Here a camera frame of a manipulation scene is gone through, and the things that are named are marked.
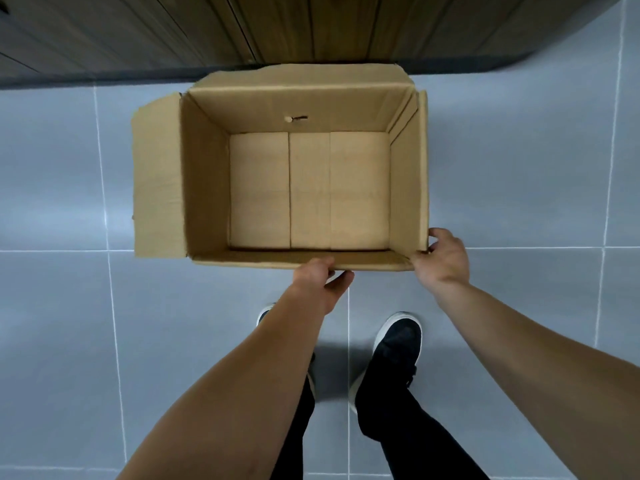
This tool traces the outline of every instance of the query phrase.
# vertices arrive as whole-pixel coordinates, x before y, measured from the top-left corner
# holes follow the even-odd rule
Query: black sneaker
[[[409,387],[415,375],[415,364],[422,350],[422,327],[412,314],[399,312],[391,315],[382,325],[373,344],[373,356],[382,356],[397,368],[399,377],[406,378]],[[356,411],[356,394],[365,370],[349,389],[349,405]]]
[[[262,309],[262,311],[258,315],[258,320],[255,322],[256,326],[260,325],[260,322],[262,321],[262,319],[265,318],[267,313],[269,313],[269,310],[272,309],[274,305],[275,303],[272,303],[268,306],[265,306]],[[316,360],[316,353],[314,352],[313,355],[311,355],[311,362],[309,362],[309,368],[307,370],[307,379],[309,379],[309,387],[311,387],[311,394],[314,395],[314,400],[316,399],[316,383],[314,381],[313,372],[311,371],[311,365],[315,360]]]

